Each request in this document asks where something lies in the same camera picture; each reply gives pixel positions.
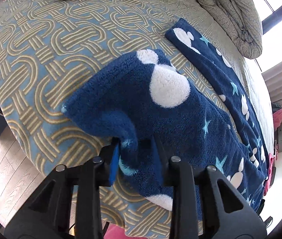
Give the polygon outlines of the navy fleece Mickey pants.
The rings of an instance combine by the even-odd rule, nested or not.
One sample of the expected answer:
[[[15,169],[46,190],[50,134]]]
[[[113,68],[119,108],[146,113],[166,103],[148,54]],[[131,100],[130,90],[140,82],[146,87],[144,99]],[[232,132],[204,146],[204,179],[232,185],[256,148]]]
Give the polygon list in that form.
[[[118,138],[113,169],[141,196],[167,210],[154,135],[168,157],[193,167],[213,165],[248,205],[258,209],[268,177],[268,152],[251,102],[232,66],[184,19],[165,37],[211,84],[222,110],[180,74],[161,50],[125,53],[73,93],[62,113],[85,133]]]

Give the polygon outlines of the folded pink garment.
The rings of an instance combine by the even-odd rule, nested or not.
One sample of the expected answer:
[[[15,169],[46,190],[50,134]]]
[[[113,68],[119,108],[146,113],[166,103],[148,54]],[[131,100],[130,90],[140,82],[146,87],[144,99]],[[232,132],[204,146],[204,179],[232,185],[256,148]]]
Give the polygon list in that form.
[[[268,168],[268,179],[265,182],[264,186],[264,196],[267,194],[269,188],[270,188],[270,183],[272,179],[272,174],[273,174],[273,165],[275,162],[275,157],[273,156],[272,153],[269,154],[269,168]]]

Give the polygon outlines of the pink clothes on chair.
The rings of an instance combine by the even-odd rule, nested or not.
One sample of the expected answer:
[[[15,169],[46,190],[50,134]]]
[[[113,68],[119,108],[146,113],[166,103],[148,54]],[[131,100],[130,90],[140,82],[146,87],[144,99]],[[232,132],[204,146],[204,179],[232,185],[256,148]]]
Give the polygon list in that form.
[[[279,128],[282,123],[282,109],[279,109],[276,112],[274,112],[272,116],[273,116],[273,128],[274,131],[276,131],[277,128]]]

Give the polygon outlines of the patterned bed cover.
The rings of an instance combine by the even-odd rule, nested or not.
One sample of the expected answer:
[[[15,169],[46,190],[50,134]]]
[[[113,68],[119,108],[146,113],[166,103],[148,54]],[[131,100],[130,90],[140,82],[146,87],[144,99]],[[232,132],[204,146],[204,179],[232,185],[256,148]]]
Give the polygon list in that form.
[[[255,111],[268,152],[273,148],[269,93],[225,32],[196,0],[5,0],[0,2],[0,107],[33,165],[46,176],[60,164],[83,165],[114,137],[92,136],[61,111],[95,74],[125,53],[161,50],[177,71],[216,106],[225,104],[201,72],[164,36],[185,19],[232,66]],[[101,222],[127,236],[170,238],[172,208],[141,196],[117,169],[100,187]]]

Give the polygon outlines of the folded grey-green duvet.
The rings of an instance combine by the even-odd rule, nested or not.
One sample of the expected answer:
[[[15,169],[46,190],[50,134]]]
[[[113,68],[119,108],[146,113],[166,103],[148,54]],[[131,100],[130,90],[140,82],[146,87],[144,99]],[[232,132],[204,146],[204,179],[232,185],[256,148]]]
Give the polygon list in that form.
[[[256,59],[262,54],[262,24],[253,0],[196,1],[221,27],[243,57]],[[183,18],[167,29],[164,36],[176,47],[183,43],[197,54],[215,54],[221,59],[225,58],[206,36]]]

